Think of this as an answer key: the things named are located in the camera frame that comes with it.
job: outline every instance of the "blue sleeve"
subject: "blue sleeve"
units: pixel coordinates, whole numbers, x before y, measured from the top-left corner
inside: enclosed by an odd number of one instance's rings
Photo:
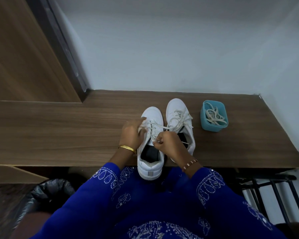
[[[226,238],[286,239],[259,211],[235,194],[216,171],[201,168],[194,174],[191,182],[206,209],[207,219]]]
[[[105,213],[119,175],[117,165],[105,164],[53,213],[32,238],[90,238],[102,235]]]

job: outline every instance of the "blue plastic container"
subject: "blue plastic container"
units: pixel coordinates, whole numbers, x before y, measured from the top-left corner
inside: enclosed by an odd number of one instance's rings
[[[207,121],[205,110],[211,109],[211,106],[207,103],[210,103],[214,108],[215,108],[215,106],[218,108],[219,114],[225,118],[225,121],[227,122],[227,124],[215,125],[215,124],[211,124]],[[227,118],[225,105],[219,101],[210,101],[210,100],[204,101],[203,107],[201,108],[201,111],[200,111],[200,122],[201,122],[201,127],[204,130],[211,131],[211,132],[219,132],[223,128],[227,127],[228,126],[228,118]]]

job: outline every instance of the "sneaker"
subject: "sneaker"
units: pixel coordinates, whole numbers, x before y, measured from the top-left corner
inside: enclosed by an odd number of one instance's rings
[[[158,134],[164,130],[163,116],[158,108],[151,106],[141,117],[147,118],[142,123],[147,128],[147,133],[137,150],[137,170],[143,179],[155,180],[161,175],[164,165],[164,154],[153,145]]]
[[[167,129],[178,134],[191,155],[195,150],[192,119],[182,100],[175,98],[168,103],[166,108]]]

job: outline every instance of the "hand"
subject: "hand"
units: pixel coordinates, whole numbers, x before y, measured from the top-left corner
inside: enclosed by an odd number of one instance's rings
[[[144,134],[147,132],[143,127],[140,131],[139,127],[146,120],[146,117],[127,121],[123,128],[119,146],[125,145],[134,150],[137,150],[144,141]]]
[[[154,147],[174,160],[179,167],[183,168],[185,164],[194,159],[176,132],[160,132],[156,140],[156,142],[153,142]]]

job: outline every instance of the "wooden surface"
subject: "wooden surface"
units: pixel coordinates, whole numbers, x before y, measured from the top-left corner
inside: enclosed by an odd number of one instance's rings
[[[48,178],[11,166],[0,166],[0,184],[39,184]]]
[[[194,156],[202,165],[299,167],[299,153],[257,95],[103,90],[91,92],[83,104],[0,102],[0,164],[102,166],[117,149],[125,121],[149,106],[158,107],[165,119],[173,98],[182,99],[194,118]],[[223,102],[227,110],[229,125],[218,133],[200,125],[208,99]],[[167,165],[173,165],[170,159]]]
[[[81,102],[25,0],[0,0],[0,100]]]

